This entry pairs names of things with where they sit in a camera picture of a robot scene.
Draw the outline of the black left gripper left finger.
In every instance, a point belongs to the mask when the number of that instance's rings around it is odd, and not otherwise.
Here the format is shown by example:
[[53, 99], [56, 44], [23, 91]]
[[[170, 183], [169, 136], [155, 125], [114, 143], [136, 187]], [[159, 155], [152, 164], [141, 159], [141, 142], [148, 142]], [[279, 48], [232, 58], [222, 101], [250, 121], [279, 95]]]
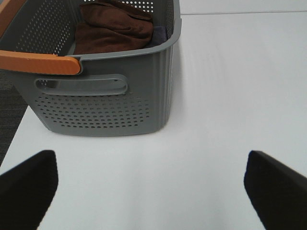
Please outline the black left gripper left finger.
[[0, 175], [0, 228], [36, 230], [59, 184], [56, 154], [43, 150]]

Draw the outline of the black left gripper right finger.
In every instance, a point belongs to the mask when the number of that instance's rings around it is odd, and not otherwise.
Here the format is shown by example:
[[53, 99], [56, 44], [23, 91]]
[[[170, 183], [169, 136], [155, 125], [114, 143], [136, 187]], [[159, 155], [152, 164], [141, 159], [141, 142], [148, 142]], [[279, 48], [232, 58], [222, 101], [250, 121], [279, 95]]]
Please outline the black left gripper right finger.
[[262, 151], [252, 150], [244, 188], [265, 229], [307, 228], [307, 179], [303, 175]]

